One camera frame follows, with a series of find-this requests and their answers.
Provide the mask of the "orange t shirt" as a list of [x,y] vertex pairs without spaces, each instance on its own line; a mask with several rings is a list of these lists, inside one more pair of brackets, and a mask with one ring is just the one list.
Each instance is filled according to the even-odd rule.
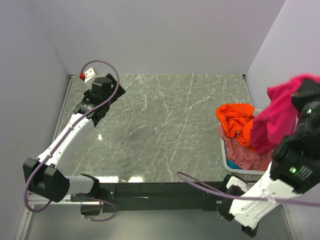
[[256,152],[251,144],[254,110],[248,103],[226,103],[215,110],[215,115],[227,137],[236,138],[242,147]]

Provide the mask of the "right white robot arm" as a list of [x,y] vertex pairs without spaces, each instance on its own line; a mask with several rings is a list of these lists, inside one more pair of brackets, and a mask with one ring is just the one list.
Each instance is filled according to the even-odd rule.
[[[300,117],[292,135],[285,136],[272,153],[264,175],[251,187],[234,174],[219,187],[219,214],[236,220],[242,231],[255,237],[260,219],[284,199],[296,198],[320,182],[320,85],[303,79],[291,97]],[[233,196],[251,200],[232,199]]]

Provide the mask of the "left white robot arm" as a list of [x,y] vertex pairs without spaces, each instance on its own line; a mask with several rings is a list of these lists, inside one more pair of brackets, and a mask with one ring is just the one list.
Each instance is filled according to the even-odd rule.
[[36,159],[28,158],[23,163],[25,201],[28,193],[56,203],[66,195],[82,194],[88,201],[99,197],[100,182],[97,178],[87,174],[66,176],[64,168],[80,142],[125,92],[119,78],[110,73],[93,80],[91,88],[84,92],[82,101],[76,105],[68,124],[53,143]]

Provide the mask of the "magenta t shirt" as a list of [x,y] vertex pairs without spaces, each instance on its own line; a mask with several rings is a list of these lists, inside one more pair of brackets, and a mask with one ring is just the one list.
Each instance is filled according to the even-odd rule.
[[253,119],[250,130],[250,144],[257,153],[274,149],[284,136],[294,133],[299,112],[292,104],[291,96],[307,79],[320,82],[318,75],[300,74],[267,88],[270,104]]

